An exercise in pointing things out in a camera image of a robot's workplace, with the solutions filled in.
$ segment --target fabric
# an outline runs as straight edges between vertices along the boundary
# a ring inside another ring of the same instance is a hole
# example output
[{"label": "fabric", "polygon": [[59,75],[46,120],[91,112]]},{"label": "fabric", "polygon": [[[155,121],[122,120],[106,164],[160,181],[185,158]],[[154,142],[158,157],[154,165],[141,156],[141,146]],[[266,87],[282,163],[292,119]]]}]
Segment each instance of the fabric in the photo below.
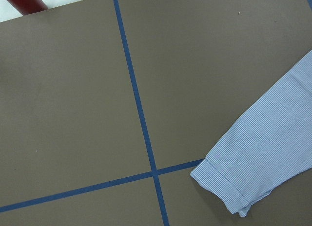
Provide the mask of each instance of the fabric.
[{"label": "fabric", "polygon": [[311,167],[312,51],[242,114],[191,176],[243,217]]}]

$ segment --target white surface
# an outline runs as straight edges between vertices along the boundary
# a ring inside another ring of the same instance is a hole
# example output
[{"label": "white surface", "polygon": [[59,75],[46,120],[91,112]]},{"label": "white surface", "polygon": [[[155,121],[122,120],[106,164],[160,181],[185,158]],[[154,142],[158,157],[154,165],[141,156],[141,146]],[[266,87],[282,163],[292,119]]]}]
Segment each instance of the white surface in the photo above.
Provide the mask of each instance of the white surface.
[{"label": "white surface", "polygon": [[[48,8],[55,8],[80,0],[42,0]],[[22,15],[8,1],[0,0],[0,22],[21,17]]]}]

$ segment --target shirt sleeve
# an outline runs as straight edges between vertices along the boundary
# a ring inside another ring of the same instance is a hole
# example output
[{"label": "shirt sleeve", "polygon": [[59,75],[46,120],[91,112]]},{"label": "shirt sleeve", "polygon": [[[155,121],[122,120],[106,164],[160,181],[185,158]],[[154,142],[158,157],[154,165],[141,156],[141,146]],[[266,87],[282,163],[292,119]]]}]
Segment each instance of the shirt sleeve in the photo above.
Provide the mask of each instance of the shirt sleeve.
[{"label": "shirt sleeve", "polygon": [[312,167],[312,51],[222,136],[191,176],[232,213]]}]

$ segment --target rolled cuff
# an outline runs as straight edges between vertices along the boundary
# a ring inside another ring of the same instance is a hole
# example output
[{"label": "rolled cuff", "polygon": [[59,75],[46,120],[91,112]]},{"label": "rolled cuff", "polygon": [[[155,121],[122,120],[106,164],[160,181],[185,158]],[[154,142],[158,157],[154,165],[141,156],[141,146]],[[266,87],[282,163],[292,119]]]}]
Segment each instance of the rolled cuff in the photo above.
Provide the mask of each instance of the rolled cuff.
[{"label": "rolled cuff", "polygon": [[191,172],[191,176],[204,189],[218,196],[232,214],[239,212],[240,216],[246,216],[250,203],[206,159]]}]

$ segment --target red pole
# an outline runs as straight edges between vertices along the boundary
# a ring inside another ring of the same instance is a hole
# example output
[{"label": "red pole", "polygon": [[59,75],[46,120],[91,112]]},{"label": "red pole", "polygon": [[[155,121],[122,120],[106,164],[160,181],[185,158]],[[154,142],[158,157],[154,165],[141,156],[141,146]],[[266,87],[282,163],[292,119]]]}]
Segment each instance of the red pole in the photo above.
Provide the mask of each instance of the red pole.
[{"label": "red pole", "polygon": [[36,13],[47,10],[48,7],[42,0],[7,0],[14,6],[22,15]]}]

